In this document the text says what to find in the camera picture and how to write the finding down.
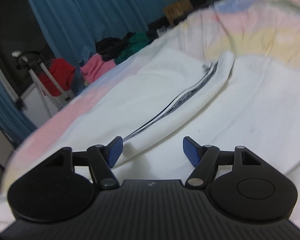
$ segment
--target pink clothing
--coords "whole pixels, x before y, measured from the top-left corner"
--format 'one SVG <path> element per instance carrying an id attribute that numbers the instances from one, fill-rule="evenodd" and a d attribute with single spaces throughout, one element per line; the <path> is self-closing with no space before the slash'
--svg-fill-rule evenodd
<path id="1" fill-rule="evenodd" d="M 80 72 L 83 78 L 91 84 L 115 66 L 116 63 L 113 59 L 105 62 L 102 60 L 102 56 L 97 53 L 88 60 L 86 65 L 80 68 Z"/>

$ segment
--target blue curtain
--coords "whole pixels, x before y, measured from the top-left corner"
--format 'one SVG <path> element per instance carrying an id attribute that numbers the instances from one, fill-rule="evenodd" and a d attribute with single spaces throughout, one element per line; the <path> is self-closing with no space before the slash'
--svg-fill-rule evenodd
<path id="1" fill-rule="evenodd" d="M 56 57 L 79 68 L 96 52 L 95 43 L 147 30 L 162 9 L 177 0 L 29 0 Z"/>
<path id="2" fill-rule="evenodd" d="M 16 145 L 21 144 L 35 129 L 35 125 L 11 101 L 0 82 L 0 128 Z"/>

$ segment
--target green cloth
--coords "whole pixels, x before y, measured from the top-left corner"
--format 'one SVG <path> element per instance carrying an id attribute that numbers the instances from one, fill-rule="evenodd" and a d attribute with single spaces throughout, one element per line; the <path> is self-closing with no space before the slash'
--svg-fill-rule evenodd
<path id="1" fill-rule="evenodd" d="M 150 39 L 146 33 L 136 33 L 129 39 L 129 45 L 124 49 L 121 54 L 114 59 L 114 62 L 118 65 L 124 62 L 128 57 L 137 53 L 139 50 L 144 48 L 150 43 Z"/>

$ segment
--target black robotic device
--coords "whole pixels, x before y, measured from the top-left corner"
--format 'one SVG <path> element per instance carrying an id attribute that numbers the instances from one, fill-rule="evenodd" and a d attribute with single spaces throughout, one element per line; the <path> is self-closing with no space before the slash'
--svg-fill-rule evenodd
<path id="1" fill-rule="evenodd" d="M 86 152 L 63 148 L 18 179 L 8 202 L 17 221 L 4 240 L 300 240 L 289 220 L 294 184 L 243 146 L 234 152 L 200 146 L 183 149 L 194 171 L 180 180 L 125 180 L 111 169 L 121 137 Z M 231 172 L 215 179 L 219 165 Z M 93 183 L 74 172 L 88 166 Z"/>

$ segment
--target bed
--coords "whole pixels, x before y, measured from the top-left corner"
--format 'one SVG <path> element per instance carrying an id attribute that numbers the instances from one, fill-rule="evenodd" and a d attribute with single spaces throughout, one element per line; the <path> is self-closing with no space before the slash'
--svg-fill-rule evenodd
<path id="1" fill-rule="evenodd" d="M 214 65 L 198 92 L 143 129 Z M 274 0 L 222 0 L 104 74 L 12 156 L 0 231 L 13 222 L 4 195 L 16 179 L 62 147 L 84 151 L 116 136 L 124 138 L 113 168 L 121 182 L 184 182 L 193 170 L 182 150 L 185 136 L 221 150 L 244 145 L 295 183 L 290 219 L 300 227 L 300 9 Z M 89 177 L 86 169 L 76 172 Z"/>

